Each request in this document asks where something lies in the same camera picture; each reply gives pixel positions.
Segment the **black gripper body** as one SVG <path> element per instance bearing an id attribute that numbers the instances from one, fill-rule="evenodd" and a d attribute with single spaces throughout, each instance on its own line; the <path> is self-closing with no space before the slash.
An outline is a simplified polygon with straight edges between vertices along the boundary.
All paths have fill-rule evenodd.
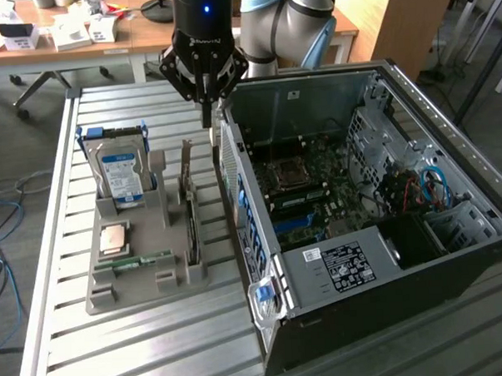
<path id="1" fill-rule="evenodd" d="M 212 62 L 220 71 L 231 58 L 232 0 L 173 0 L 172 49 L 189 73 L 196 65 L 203 73 Z"/>

